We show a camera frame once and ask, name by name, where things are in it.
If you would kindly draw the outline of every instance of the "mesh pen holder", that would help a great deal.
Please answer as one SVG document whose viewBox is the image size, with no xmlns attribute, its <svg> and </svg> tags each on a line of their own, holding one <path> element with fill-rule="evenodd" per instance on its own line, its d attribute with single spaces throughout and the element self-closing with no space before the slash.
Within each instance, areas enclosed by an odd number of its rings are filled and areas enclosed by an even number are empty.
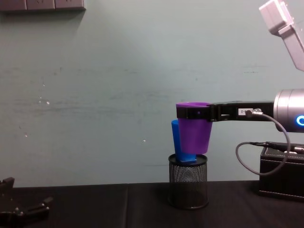
<svg viewBox="0 0 304 228">
<path fill-rule="evenodd" d="M 197 155 L 191 163 L 169 157 L 169 203 L 179 209 L 199 209 L 208 204 L 207 157 Z"/>
</svg>

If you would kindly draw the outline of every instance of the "white label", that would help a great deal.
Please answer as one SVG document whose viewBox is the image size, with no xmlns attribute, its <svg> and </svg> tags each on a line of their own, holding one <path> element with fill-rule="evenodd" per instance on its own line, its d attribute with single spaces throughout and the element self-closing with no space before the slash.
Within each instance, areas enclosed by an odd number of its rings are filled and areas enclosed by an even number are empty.
<svg viewBox="0 0 304 228">
<path fill-rule="evenodd" d="M 238 109 L 238 115 L 246 115 L 246 111 L 253 110 L 253 108 L 239 108 Z"/>
</svg>

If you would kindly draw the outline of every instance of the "black cable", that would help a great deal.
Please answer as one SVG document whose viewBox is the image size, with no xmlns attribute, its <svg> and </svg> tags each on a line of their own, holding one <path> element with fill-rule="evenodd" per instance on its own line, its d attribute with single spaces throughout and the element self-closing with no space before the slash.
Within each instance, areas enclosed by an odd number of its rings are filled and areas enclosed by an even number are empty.
<svg viewBox="0 0 304 228">
<path fill-rule="evenodd" d="M 237 147 L 236 147 L 236 155 L 237 155 L 238 161 L 239 161 L 246 169 L 248 169 L 250 172 L 252 172 L 252 173 L 254 173 L 254 174 L 256 174 L 256 175 L 259 175 L 259 176 L 269 176 L 269 175 L 272 175 L 272 174 L 278 172 L 278 171 L 283 167 L 283 165 L 285 165 L 285 162 L 286 162 L 287 159 L 288 159 L 289 152 L 290 152 L 290 148 L 291 148 L 291 145 L 290 145 L 290 138 L 289 138 L 289 136 L 288 136 L 288 133 L 287 133 L 286 129 L 285 129 L 285 128 L 276 120 L 276 119 L 272 118 L 272 117 L 269 116 L 269 115 L 263 114 L 263 113 L 261 113 L 261 114 L 259 114 L 259 115 L 262 115 L 262 116 L 264 116 L 265 118 L 269 119 L 270 121 L 274 122 L 274 123 L 282 130 L 282 132 L 284 133 L 284 135 L 285 135 L 285 137 L 286 137 L 286 141 L 287 141 L 287 152 L 285 153 L 285 156 L 284 156 L 283 160 L 282 160 L 281 163 L 280 163 L 277 167 L 275 167 L 273 170 L 271 170 L 271 171 L 269 171 L 269 172 L 264 172 L 264 173 L 262 173 L 262 172 L 257 172 L 257 171 L 255 171 L 255 170 L 251 169 L 250 167 L 248 167 L 248 166 L 241 160 L 241 158 L 239 157 L 239 154 L 238 154 L 238 149 L 239 149 L 242 145 L 246 145 L 246 144 L 252 145 L 252 142 L 242 142 L 242 143 L 240 143 L 239 145 L 237 145 Z"/>
</svg>

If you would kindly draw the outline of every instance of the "silver cylinder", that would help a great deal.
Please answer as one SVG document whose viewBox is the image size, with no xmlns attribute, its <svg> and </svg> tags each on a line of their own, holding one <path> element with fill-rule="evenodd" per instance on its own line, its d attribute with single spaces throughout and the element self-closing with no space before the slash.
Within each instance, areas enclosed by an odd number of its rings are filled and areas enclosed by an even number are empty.
<svg viewBox="0 0 304 228">
<path fill-rule="evenodd" d="M 288 132 L 304 132 L 304 89 L 282 90 L 275 98 L 274 118 Z"/>
</svg>

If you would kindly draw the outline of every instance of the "electrical outlet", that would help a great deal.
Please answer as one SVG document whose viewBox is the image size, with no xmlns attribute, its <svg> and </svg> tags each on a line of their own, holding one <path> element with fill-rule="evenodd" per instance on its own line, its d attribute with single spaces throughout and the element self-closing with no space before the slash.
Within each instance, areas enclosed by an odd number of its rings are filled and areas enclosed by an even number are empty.
<svg viewBox="0 0 304 228">
<path fill-rule="evenodd" d="M 85 0 L 55 0 L 56 9 L 83 9 L 85 10 Z"/>
<path fill-rule="evenodd" d="M 26 10 L 25 0 L 0 0 L 0 11 Z"/>
<path fill-rule="evenodd" d="M 55 0 L 26 0 L 28 10 L 54 10 Z"/>
</svg>

